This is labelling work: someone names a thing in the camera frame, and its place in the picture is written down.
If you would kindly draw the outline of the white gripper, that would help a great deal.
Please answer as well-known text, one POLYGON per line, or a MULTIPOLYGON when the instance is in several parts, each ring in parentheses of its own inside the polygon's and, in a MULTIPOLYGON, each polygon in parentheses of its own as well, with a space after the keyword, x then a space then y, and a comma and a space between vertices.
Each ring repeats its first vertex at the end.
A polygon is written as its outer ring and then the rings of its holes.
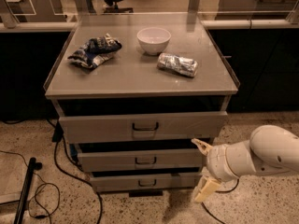
POLYGON ((194 189, 194 200, 197 203, 202 203, 218 190, 221 182, 228 182, 239 178, 233 169, 239 149, 234 145, 229 146, 226 144, 213 147, 209 143, 197 138, 193 138, 192 143, 198 147, 204 156, 207 155, 206 168, 214 177, 202 176, 194 189))

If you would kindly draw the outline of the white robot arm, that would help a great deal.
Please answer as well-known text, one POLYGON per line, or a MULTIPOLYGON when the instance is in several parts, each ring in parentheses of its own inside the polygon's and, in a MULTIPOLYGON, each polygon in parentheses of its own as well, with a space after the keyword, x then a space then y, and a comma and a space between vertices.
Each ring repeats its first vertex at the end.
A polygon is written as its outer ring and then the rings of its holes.
POLYGON ((243 175, 292 175, 299 173, 299 137, 274 125, 256 128, 249 140, 212 146, 193 138, 206 158, 209 175, 203 175, 194 189, 194 200, 202 203, 221 183, 243 175))

